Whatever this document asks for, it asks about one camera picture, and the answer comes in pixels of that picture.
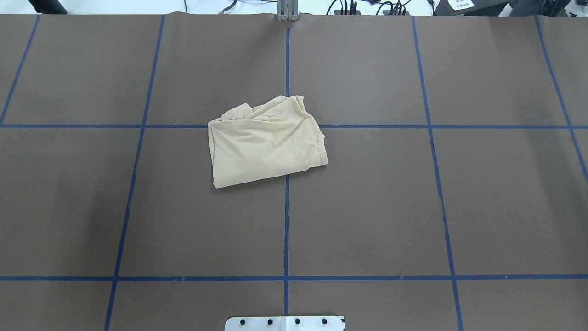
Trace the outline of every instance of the gray table surface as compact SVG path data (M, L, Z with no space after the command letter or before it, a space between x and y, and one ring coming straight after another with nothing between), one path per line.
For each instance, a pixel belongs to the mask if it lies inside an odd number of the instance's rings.
M588 329L587 29L0 16L0 328ZM206 123L279 94L329 164L214 189Z

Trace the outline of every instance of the beige t-shirt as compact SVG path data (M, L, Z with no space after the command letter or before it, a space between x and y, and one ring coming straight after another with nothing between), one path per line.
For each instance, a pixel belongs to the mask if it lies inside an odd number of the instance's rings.
M208 123L216 188L297 173L327 164L325 136L304 97L235 107Z

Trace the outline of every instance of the fabric fold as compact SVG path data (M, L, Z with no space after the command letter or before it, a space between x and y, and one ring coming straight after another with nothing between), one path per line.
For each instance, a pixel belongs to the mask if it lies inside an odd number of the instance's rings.
M216 188L283 176L327 164L325 136L304 97L280 95L237 106L208 123Z

